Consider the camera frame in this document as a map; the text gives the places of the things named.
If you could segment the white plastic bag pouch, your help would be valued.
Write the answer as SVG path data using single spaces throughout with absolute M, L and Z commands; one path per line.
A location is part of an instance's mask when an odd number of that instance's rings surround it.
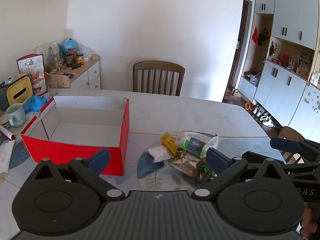
M 217 134 L 185 131 L 177 135 L 175 144 L 178 148 L 202 159 L 206 157 L 210 148 L 217 150 L 219 136 Z

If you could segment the silver zhoushi foil packet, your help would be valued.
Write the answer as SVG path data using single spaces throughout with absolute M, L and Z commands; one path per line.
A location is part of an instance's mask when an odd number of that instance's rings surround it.
M 197 164 L 200 162 L 200 159 L 196 156 L 181 150 L 177 151 L 175 156 L 168 160 L 168 163 L 171 167 L 177 169 L 189 177 L 194 177 L 197 172 Z

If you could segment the yellow small box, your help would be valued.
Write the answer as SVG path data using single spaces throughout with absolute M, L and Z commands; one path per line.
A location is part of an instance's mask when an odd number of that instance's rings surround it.
M 168 148 L 168 150 L 172 154 L 176 154 L 177 153 L 178 147 L 176 145 L 175 138 L 173 136 L 171 136 L 169 133 L 165 133 L 161 137 L 161 142 Z

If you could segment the white tissue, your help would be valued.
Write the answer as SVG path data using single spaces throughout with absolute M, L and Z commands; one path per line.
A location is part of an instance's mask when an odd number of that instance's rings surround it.
M 171 159 L 169 150 L 164 145 L 154 146 L 148 149 L 149 155 L 152 157 L 153 163 L 159 163 Z

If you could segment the wooden chair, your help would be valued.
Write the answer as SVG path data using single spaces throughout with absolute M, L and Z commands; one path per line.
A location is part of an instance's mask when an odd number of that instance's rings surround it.
M 292 140 L 292 141 L 303 141 L 304 137 L 292 129 L 291 127 L 284 126 L 279 134 L 278 137 L 280 139 Z M 281 151 L 281 155 L 284 158 L 287 164 L 297 164 L 297 163 L 304 163 L 303 158 L 298 153 L 289 153 L 285 151 Z
M 180 96 L 185 68 L 165 61 L 141 61 L 133 65 L 133 91 Z

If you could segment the red cardboard box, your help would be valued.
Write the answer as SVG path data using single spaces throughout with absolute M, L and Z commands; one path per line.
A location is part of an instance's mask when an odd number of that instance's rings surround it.
M 66 164 L 107 148 L 110 162 L 102 174 L 123 176 L 129 128 L 127 98 L 61 95 L 51 98 L 20 135 L 37 163 L 49 158 Z

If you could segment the blue rubber gloves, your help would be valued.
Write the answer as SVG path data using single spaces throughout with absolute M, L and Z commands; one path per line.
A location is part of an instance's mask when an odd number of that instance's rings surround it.
M 45 98 L 44 96 L 33 95 L 23 104 L 24 112 L 38 112 L 49 100 L 50 98 Z

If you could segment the white wooden sideboard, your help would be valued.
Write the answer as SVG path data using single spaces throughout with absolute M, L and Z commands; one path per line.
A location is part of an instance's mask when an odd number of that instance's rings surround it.
M 100 89 L 100 56 L 94 54 L 89 61 L 72 69 L 64 64 L 53 77 L 58 88 Z

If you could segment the clear drinking glass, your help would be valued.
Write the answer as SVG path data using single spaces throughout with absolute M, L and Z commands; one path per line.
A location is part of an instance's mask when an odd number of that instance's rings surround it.
M 49 89 L 57 89 L 57 81 L 55 79 L 50 79 L 47 81 Z

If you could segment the mint green mug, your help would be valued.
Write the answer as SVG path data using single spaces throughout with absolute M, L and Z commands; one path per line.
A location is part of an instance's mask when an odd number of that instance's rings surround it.
M 12 127 L 18 128 L 25 123 L 25 111 L 19 102 L 8 107 L 6 114 Z

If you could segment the yellow tissue box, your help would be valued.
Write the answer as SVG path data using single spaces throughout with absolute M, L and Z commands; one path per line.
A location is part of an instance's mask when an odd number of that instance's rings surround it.
M 1 111 L 15 103 L 24 104 L 33 96 L 33 88 L 29 76 L 18 76 L 7 79 L 1 83 Z

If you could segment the red white snack bag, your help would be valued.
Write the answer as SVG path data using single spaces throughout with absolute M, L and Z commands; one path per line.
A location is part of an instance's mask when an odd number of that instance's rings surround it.
M 43 54 L 28 54 L 20 57 L 17 65 L 20 74 L 29 76 L 34 95 L 41 96 L 48 92 L 44 76 Z

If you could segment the blue globe toy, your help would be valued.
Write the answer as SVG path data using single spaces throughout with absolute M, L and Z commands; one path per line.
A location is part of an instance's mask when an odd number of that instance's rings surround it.
M 76 49 L 76 43 L 70 38 L 60 45 L 60 49 L 61 49 L 62 53 L 68 54 L 72 50 Z

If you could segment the white wall cabinets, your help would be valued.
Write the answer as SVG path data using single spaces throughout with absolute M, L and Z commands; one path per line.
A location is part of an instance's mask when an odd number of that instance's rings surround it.
M 254 0 L 239 91 L 268 124 L 319 139 L 319 0 Z

